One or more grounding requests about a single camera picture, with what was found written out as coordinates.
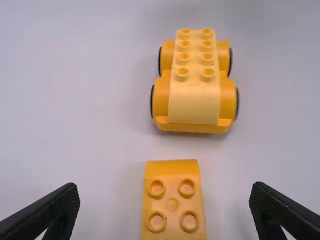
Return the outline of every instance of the black wheel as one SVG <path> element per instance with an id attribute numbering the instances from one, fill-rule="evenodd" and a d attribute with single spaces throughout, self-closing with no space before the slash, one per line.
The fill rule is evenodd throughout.
<path id="1" fill-rule="evenodd" d="M 231 69 L 232 69 L 232 62 L 233 62 L 233 52 L 232 52 L 232 48 L 229 48 L 229 55 L 230 55 L 230 62 L 229 62 L 229 71 L 228 71 L 228 77 L 231 73 Z"/>
<path id="2" fill-rule="evenodd" d="M 235 118 L 234 118 L 234 120 L 237 120 L 238 113 L 239 113 L 239 107 L 240 107 L 240 94 L 239 94 L 239 89 L 236 88 L 236 109 L 235 109 Z"/>
<path id="3" fill-rule="evenodd" d="M 159 71 L 159 76 L 161 77 L 161 48 L 159 48 L 159 54 L 158 54 L 158 71 Z"/>
<path id="4" fill-rule="evenodd" d="M 153 103 L 153 98 L 154 98 L 154 90 L 155 90 L 155 85 L 152 85 L 151 93 L 150 93 L 150 112 L 151 112 L 151 118 L 154 118 L 153 109 L 152 109 L 152 103 Z"/>

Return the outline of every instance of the yellow duplo brick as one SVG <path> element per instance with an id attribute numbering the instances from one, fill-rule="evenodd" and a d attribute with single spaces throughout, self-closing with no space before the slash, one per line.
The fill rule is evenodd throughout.
<path id="1" fill-rule="evenodd" d="M 142 240 L 206 240 L 201 175 L 195 159 L 148 161 Z"/>
<path id="2" fill-rule="evenodd" d="M 176 124 L 216 125 L 221 96 L 216 33 L 209 28 L 186 29 L 176 33 L 167 119 Z"/>

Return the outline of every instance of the gray tabletop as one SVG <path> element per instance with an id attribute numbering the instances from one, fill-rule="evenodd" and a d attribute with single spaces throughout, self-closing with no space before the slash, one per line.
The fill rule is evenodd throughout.
<path id="1" fill-rule="evenodd" d="M 198 159 L 210 240 L 258 239 L 263 181 L 320 213 L 319 1 L 0 2 L 0 219 L 64 183 L 73 239 L 141 238 L 146 161 Z M 159 132 L 158 49 L 177 29 L 230 39 L 240 111 L 223 136 Z"/>

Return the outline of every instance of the plastic toy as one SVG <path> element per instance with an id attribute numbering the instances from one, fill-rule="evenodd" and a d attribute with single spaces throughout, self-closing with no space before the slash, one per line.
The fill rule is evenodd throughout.
<path id="1" fill-rule="evenodd" d="M 150 109 L 162 131 L 223 134 L 236 120 L 239 91 L 228 78 L 232 50 L 210 28 L 180 29 L 159 50 Z"/>
<path id="2" fill-rule="evenodd" d="M 198 162 L 148 161 L 144 175 L 142 240 L 206 240 Z"/>

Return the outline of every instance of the yellow toy car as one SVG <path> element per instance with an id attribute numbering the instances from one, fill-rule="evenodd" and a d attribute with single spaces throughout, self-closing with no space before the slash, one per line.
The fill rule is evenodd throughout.
<path id="1" fill-rule="evenodd" d="M 162 131 L 226 133 L 239 111 L 227 40 L 210 28 L 183 28 L 159 49 L 160 77 L 151 89 L 150 110 Z"/>

